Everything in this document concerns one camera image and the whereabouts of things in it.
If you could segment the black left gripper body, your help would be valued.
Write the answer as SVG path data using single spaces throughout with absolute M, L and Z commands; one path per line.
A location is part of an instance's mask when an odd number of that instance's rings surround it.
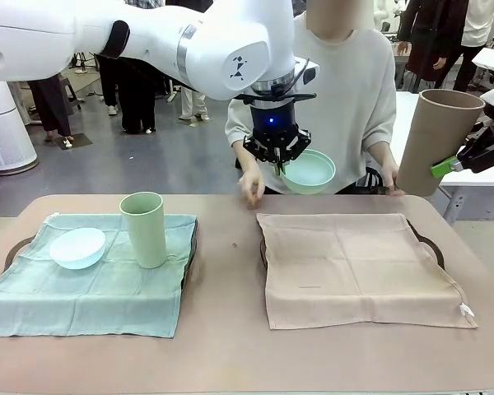
M 271 109 L 252 106 L 253 135 L 259 142 L 291 142 L 298 134 L 295 105 L 289 102 Z

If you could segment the tall brown cup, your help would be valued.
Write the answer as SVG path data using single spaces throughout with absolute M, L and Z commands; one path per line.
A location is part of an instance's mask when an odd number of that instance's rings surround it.
M 444 178 L 430 168 L 455 156 L 485 107 L 475 95 L 430 89 L 419 93 L 399 166 L 397 186 L 406 194 L 430 197 Z

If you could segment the mint green bowl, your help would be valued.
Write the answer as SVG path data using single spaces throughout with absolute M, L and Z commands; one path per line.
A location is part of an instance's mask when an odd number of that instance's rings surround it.
M 328 156 L 306 149 L 283 166 L 280 178 L 293 193 L 313 195 L 323 192 L 335 174 L 336 166 Z

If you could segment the beige cloth mat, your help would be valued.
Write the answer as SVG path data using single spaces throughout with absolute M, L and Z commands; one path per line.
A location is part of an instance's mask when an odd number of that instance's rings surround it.
M 355 323 L 475 329 L 460 285 L 400 213 L 259 214 L 272 330 Z

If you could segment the tall green cup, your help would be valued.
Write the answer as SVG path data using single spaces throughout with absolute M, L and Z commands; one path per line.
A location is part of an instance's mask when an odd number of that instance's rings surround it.
M 128 195 L 119 204 L 137 263 L 146 269 L 166 261 L 164 201 L 154 192 Z

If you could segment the light blue bowl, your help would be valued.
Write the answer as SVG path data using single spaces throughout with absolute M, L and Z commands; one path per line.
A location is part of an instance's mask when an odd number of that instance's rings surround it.
M 60 267 L 82 270 L 96 264 L 105 252 L 106 236 L 96 228 L 79 228 L 60 235 L 49 247 L 49 256 Z

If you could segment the green cloth mat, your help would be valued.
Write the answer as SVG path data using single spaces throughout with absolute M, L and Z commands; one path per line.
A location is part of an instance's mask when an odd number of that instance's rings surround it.
M 194 217 L 165 216 L 167 260 L 145 269 L 137 264 L 120 214 L 48 216 L 33 242 L 0 275 L 0 337 L 172 338 Z M 105 252 L 91 267 L 68 270 L 50 258 L 49 246 L 79 228 L 102 230 Z

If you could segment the person's left forearm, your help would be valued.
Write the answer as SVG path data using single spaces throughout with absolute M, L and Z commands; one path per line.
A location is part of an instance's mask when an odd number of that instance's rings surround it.
M 398 170 L 398 165 L 388 142 L 377 142 L 368 149 L 368 152 L 380 165 L 382 170 Z

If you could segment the dark brown plastic tray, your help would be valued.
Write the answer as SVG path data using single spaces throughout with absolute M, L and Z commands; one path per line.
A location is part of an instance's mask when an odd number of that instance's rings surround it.
M 410 221 L 408 221 L 408 225 L 409 225 L 411 231 L 413 232 L 413 234 L 415 235 L 415 237 L 417 238 L 417 241 L 419 243 L 425 244 L 427 247 L 429 247 L 431 249 L 431 251 L 433 252 L 433 254 L 436 257 L 437 265 L 442 270 L 446 271 L 444 255 L 441 252 L 438 245 L 434 241 L 432 241 L 431 239 L 427 238 L 426 236 L 421 235 Z M 268 269 L 268 260 L 266 257 L 266 250 L 267 250 L 267 247 L 266 247 L 266 243 L 265 243 L 265 238 L 262 238 L 261 242 L 260 242 L 260 255 L 261 255 L 263 267 L 265 270 Z
M 184 266 L 184 276 L 183 279 L 180 282 L 181 290 L 184 290 L 185 284 L 187 281 L 187 278 L 189 277 L 189 272 L 190 268 L 193 262 L 193 258 L 197 252 L 197 230 L 198 230 L 198 220 L 196 217 L 193 219 L 193 230 L 191 232 L 191 239 L 190 239 L 190 254 L 188 261 L 186 265 Z M 10 251 L 8 252 L 5 263 L 4 263 L 4 268 L 2 272 L 7 272 L 9 267 L 13 264 L 14 259 L 16 258 L 17 254 L 26 246 L 29 246 L 33 240 L 35 239 L 35 235 L 32 235 L 31 237 L 25 238 L 20 240 L 17 244 L 15 244 Z

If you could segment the person's right hand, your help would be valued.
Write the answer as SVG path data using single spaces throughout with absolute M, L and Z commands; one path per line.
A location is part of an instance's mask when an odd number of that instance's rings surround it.
M 256 207 L 265 191 L 265 182 L 259 170 L 247 170 L 238 182 L 242 197 L 250 207 Z

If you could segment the person's left hand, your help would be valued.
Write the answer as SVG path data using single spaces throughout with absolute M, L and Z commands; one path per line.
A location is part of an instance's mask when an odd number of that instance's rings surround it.
M 383 180 L 391 197 L 400 197 L 405 192 L 397 186 L 398 166 L 395 162 L 385 162 L 382 166 Z

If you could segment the person in white trousers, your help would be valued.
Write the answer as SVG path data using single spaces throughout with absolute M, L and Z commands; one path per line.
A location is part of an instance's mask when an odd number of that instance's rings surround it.
M 209 116 L 205 104 L 206 96 L 189 88 L 181 88 L 181 115 L 180 119 L 189 121 L 192 118 L 208 121 Z

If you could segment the person in white top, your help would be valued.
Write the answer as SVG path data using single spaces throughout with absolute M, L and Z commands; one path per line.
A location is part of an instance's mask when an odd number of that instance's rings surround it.
M 494 0 L 469 0 L 464 32 L 457 51 L 462 63 L 457 73 L 455 91 L 465 92 L 477 66 L 473 59 L 494 37 Z

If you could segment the grey floor plate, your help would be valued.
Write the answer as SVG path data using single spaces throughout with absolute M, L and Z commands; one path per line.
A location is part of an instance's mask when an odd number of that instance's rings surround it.
M 92 144 L 92 141 L 84 134 L 78 133 L 72 135 L 70 137 L 56 137 L 54 142 L 61 150 L 70 150 L 73 148 L 79 148 L 83 146 L 89 146 Z

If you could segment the black step stool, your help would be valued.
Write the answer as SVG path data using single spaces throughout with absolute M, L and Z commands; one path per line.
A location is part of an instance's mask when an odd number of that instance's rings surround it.
M 79 99 L 77 97 L 77 94 L 73 89 L 69 79 L 67 77 L 64 77 L 63 75 L 60 75 L 59 81 L 62 88 L 64 102 L 65 105 L 67 106 L 67 112 L 69 114 L 72 114 L 74 109 L 81 111 L 82 110 L 81 103 L 83 102 L 83 99 Z

